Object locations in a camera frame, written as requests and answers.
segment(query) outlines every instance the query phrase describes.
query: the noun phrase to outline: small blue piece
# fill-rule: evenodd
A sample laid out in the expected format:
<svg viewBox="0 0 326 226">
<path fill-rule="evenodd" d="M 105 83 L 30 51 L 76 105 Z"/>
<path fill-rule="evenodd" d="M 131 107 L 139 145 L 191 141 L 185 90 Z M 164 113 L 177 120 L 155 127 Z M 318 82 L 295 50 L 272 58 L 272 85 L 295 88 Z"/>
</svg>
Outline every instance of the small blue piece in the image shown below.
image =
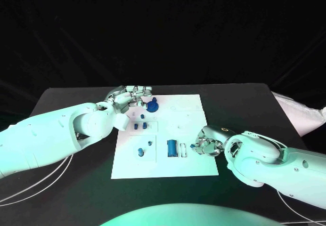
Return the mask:
<svg viewBox="0 0 326 226">
<path fill-rule="evenodd" d="M 175 140 L 167 141 L 167 157 L 177 157 Z"/>
<path fill-rule="evenodd" d="M 144 156 L 144 152 L 142 152 L 142 149 L 141 149 L 141 148 L 138 149 L 138 156 L 139 156 L 139 157 Z"/>
<path fill-rule="evenodd" d="M 148 112 L 155 112 L 158 109 L 158 105 L 155 102 L 155 97 L 152 97 L 152 100 L 146 103 L 146 111 Z"/>
</svg>

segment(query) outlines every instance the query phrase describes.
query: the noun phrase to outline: blue object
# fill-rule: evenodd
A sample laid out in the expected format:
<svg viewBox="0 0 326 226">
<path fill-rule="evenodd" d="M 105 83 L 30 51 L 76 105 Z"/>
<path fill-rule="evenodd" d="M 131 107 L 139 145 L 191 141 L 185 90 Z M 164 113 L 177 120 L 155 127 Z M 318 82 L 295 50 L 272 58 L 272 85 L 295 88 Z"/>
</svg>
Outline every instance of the blue object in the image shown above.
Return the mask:
<svg viewBox="0 0 326 226">
<path fill-rule="evenodd" d="M 139 157 L 144 156 L 144 152 L 142 152 L 142 149 L 141 149 L 141 148 L 138 149 L 138 156 L 139 156 Z"/>
<path fill-rule="evenodd" d="M 175 140 L 167 141 L 167 157 L 177 157 Z"/>
<path fill-rule="evenodd" d="M 146 103 L 146 111 L 148 112 L 155 112 L 158 109 L 158 105 L 155 102 L 155 97 L 152 97 L 152 100 Z"/>
</svg>

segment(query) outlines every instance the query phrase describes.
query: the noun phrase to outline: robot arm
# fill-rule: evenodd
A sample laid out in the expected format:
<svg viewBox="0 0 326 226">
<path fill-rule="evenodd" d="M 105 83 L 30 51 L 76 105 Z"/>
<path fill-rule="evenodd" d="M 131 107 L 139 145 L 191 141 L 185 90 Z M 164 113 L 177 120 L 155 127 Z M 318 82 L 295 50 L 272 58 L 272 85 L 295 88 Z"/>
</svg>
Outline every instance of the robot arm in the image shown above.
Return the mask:
<svg viewBox="0 0 326 226">
<path fill-rule="evenodd" d="M 209 156 L 223 151 L 227 169 L 246 185 L 268 184 L 285 196 L 326 209 L 326 155 L 279 145 L 252 132 L 236 135 L 204 126 L 191 149 Z"/>
<path fill-rule="evenodd" d="M 146 108 L 141 96 L 151 96 L 151 87 L 119 86 L 102 102 L 35 115 L 9 126 L 0 133 L 0 178 L 57 162 L 106 137 L 112 127 L 125 130 L 128 107 Z"/>
</svg>

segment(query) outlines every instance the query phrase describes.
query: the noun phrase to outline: blue lid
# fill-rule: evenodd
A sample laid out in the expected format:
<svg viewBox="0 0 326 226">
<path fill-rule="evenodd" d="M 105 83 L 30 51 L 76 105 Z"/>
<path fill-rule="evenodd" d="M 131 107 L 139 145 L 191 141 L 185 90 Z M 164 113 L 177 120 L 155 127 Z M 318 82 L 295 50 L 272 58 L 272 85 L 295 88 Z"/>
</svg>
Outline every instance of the blue lid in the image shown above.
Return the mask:
<svg viewBox="0 0 326 226">
<path fill-rule="evenodd" d="M 158 109 L 158 105 L 155 102 L 155 97 L 152 97 L 152 100 L 146 103 L 146 111 L 148 112 L 155 112 Z"/>
</svg>

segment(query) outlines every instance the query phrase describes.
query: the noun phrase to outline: black curtain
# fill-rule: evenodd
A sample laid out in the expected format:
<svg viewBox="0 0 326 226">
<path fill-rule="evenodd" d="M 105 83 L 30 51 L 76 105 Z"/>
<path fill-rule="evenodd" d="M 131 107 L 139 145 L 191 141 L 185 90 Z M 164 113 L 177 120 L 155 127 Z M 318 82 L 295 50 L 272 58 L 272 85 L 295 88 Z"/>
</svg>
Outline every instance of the black curtain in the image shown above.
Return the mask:
<svg viewBox="0 0 326 226">
<path fill-rule="evenodd" d="M 1 0 L 1 129 L 53 87 L 262 82 L 326 105 L 322 1 Z"/>
</svg>

